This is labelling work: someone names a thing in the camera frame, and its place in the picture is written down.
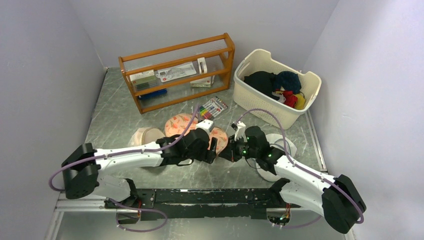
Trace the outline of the pink floral mesh laundry bag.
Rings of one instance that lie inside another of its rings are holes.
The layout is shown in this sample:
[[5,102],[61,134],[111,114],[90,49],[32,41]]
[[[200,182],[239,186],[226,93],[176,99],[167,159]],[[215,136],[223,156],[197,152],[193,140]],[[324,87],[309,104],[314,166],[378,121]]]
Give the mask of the pink floral mesh laundry bag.
[[[196,128],[196,124],[198,123],[198,119],[195,117],[193,122],[189,124],[192,115],[187,113],[180,113],[173,117],[171,117],[164,126],[164,134],[166,137],[171,137],[174,135],[179,135],[183,132],[183,130],[189,126],[188,131],[185,134],[188,134],[190,130],[194,130]],[[228,135],[218,127],[214,127],[211,133],[209,134],[209,143],[212,143],[212,138],[217,139],[216,152],[219,154],[224,150],[224,148],[228,145],[229,137]]]

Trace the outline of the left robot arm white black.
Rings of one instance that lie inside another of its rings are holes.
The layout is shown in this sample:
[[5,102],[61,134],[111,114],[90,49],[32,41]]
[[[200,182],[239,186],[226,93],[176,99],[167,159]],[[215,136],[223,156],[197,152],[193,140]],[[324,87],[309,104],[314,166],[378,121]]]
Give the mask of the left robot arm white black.
[[93,149],[85,143],[62,163],[65,196],[75,200],[93,194],[132,208],[139,200],[135,183],[129,178],[112,177],[111,173],[130,168],[187,166],[194,161],[211,164],[217,156],[217,143],[217,138],[201,128],[138,147]]

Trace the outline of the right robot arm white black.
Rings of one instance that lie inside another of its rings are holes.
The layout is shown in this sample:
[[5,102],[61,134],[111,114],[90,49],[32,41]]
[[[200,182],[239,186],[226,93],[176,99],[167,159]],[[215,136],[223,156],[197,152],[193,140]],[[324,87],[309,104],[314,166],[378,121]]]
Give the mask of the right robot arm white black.
[[328,175],[293,159],[283,148],[281,135],[265,134],[258,126],[246,127],[242,122],[231,126],[235,134],[219,156],[231,162],[252,159],[265,180],[273,176],[269,199],[275,207],[292,204],[306,208],[342,234],[363,222],[367,207],[348,176]]

